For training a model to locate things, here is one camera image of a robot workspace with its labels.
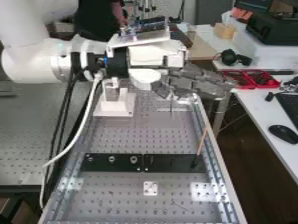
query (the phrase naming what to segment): white cable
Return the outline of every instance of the white cable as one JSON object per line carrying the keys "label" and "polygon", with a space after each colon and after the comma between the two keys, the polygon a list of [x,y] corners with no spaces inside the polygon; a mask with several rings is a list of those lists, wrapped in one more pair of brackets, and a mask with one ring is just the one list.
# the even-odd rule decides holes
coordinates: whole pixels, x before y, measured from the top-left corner
{"label": "white cable", "polygon": [[72,142],[70,143],[70,145],[66,147],[66,149],[59,153],[59,155],[56,155],[45,165],[43,165],[43,184],[42,184],[42,191],[41,191],[41,208],[45,208],[45,190],[46,190],[46,169],[48,166],[51,166],[72,149],[72,147],[75,146],[78,139],[82,135],[87,120],[88,120],[88,116],[90,116],[90,112],[91,112],[91,108],[92,108],[92,102],[94,102],[94,98],[95,98],[95,93],[96,93],[96,87],[100,83],[103,79],[103,75],[96,75],[95,81],[94,81],[94,85],[92,85],[92,90],[91,90],[91,95],[90,95],[90,99],[88,99],[88,104],[87,104],[87,110],[86,110],[86,114],[83,117],[83,121],[78,130],[78,133],[72,139]]}

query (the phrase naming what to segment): computer mouse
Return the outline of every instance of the computer mouse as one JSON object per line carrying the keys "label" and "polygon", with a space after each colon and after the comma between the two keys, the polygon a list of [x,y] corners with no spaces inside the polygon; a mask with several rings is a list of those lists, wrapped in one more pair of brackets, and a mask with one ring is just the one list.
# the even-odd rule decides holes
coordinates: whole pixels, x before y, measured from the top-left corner
{"label": "computer mouse", "polygon": [[273,125],[269,127],[269,131],[273,135],[291,144],[298,144],[298,135],[289,127],[284,125]]}

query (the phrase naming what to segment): black box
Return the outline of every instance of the black box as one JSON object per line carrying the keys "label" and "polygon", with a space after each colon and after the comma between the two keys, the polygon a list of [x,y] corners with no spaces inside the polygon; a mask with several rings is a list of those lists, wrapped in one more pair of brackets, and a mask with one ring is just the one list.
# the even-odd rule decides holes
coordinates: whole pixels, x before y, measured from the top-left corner
{"label": "black box", "polygon": [[298,14],[255,13],[247,29],[264,44],[298,46]]}

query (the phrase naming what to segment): wooden stick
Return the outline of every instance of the wooden stick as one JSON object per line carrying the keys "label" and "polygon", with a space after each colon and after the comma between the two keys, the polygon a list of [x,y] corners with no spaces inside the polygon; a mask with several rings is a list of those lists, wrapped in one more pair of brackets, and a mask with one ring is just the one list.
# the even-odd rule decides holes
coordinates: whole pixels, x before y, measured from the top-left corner
{"label": "wooden stick", "polygon": [[197,156],[200,156],[201,152],[203,152],[203,145],[204,145],[204,141],[207,138],[207,134],[208,134],[208,128],[205,128],[205,130],[204,130],[204,134],[203,134],[203,138],[201,138],[201,142],[200,142],[200,146],[199,146]]}

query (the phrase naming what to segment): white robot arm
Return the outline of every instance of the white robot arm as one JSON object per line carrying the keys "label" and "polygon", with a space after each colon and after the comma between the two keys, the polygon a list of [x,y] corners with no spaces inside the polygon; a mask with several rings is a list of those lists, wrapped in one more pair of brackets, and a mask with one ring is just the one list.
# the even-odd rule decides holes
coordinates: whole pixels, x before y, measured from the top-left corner
{"label": "white robot arm", "polygon": [[[74,64],[82,68],[95,67],[91,64],[100,60],[99,57],[108,58],[106,67],[111,75],[130,72],[136,84],[139,81],[146,84],[156,81],[159,77],[155,75],[156,78],[148,79],[155,73],[151,68],[184,67],[187,49],[179,41],[171,40],[170,30],[160,34],[146,34],[138,40],[116,34],[108,46],[79,37],[63,41],[50,38],[45,24],[72,14],[78,0],[0,0],[0,4],[2,62],[14,82],[64,82]],[[126,55],[115,54],[124,47],[128,49]],[[147,76],[140,77],[140,72],[147,72]],[[92,81],[88,72],[86,78]]]}

